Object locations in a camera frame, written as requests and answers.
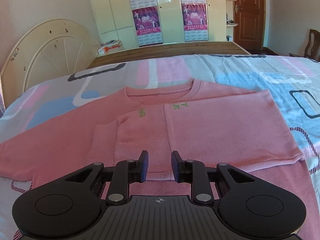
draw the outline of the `door handle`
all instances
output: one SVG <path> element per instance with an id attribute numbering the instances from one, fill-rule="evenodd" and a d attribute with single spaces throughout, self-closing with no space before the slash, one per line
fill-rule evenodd
<path id="1" fill-rule="evenodd" d="M 243 9 L 236 4 L 236 13 L 238 13 L 239 9 Z"/>

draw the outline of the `dark floor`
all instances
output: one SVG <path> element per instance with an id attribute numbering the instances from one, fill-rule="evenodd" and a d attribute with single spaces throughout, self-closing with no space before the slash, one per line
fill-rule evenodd
<path id="1" fill-rule="evenodd" d="M 273 55 L 273 56 L 278 55 L 267 47 L 263 47 L 262 50 L 261 49 L 247 49 L 247 51 L 251 54 L 258 54 L 258 55 Z"/>

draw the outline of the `round neckline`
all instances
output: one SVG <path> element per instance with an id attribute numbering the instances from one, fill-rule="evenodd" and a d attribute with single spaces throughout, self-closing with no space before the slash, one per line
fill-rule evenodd
<path id="1" fill-rule="evenodd" d="M 154 89 L 135 89 L 131 87 L 124 87 L 118 92 L 118 95 L 126 104 L 128 104 L 132 108 L 139 108 L 141 106 L 146 106 L 146 105 L 143 105 L 137 101 L 130 99 L 129 98 L 130 96 L 151 96 L 151 95 L 159 95 L 159 94 L 172 94 L 172 93 L 189 90 L 186 95 L 180 98 L 177 98 L 175 100 L 172 100 L 170 102 L 166 102 L 166 103 L 178 103 L 182 101 L 189 101 L 194 95 L 196 95 L 196 93 L 198 93 L 200 89 L 201 83 L 202 81 L 198 79 L 193 79 L 190 82 L 185 84 L 175 85 L 170 87 L 160 87 L 160 88 L 154 88 Z"/>

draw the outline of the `brown door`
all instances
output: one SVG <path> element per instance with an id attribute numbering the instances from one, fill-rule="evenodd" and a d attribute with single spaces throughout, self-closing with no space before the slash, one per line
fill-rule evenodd
<path id="1" fill-rule="evenodd" d="M 245 49 L 262 49 L 265 0 L 236 0 L 234 41 Z"/>

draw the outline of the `wooden bed frame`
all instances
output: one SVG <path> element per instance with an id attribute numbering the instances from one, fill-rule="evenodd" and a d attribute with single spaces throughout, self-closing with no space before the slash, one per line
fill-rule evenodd
<path id="1" fill-rule="evenodd" d="M 173 57 L 192 54 L 230 54 L 251 55 L 233 41 L 198 41 L 171 43 L 141 47 L 97 57 L 88 67 L 94 68 L 107 64 L 128 62 L 149 58 Z"/>

